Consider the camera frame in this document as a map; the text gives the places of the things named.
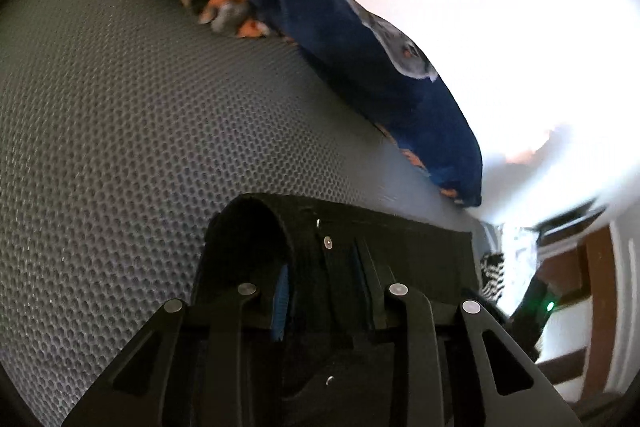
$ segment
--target gray mattress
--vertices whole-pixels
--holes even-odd
[[[177,0],[2,1],[0,362],[44,425],[188,298],[209,219],[250,191],[477,225],[279,39]]]

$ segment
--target navy blue fabric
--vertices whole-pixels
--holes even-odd
[[[478,142],[439,77],[402,74],[347,0],[250,1],[257,18],[293,38],[351,107],[413,152],[435,184],[455,190],[458,204],[481,203]]]

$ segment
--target silver rivet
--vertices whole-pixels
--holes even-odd
[[[255,293],[255,284],[250,282],[243,282],[238,286],[238,293],[240,295],[253,295]]]
[[[409,288],[407,288],[401,282],[396,282],[396,283],[393,283],[391,286],[389,286],[389,291],[393,295],[397,295],[398,297],[402,297],[403,295],[407,295],[407,293],[409,293]]]
[[[476,301],[464,301],[462,303],[462,309],[467,313],[471,313],[472,315],[475,315],[476,313],[480,313],[480,310],[482,308],[480,307],[480,304],[478,304]]]
[[[164,311],[167,313],[179,312],[182,309],[182,301],[180,299],[171,299],[164,303]]]

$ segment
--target plush blanket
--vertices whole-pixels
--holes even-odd
[[[295,41],[329,86],[444,195],[461,206],[481,203],[482,156],[473,132],[428,58],[389,22],[354,0],[182,2],[218,33]]]

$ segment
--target blue blanket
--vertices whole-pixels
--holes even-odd
[[[478,142],[406,35],[354,0],[249,1],[259,21],[295,40],[330,87],[425,168],[443,194],[462,206],[481,203]]]

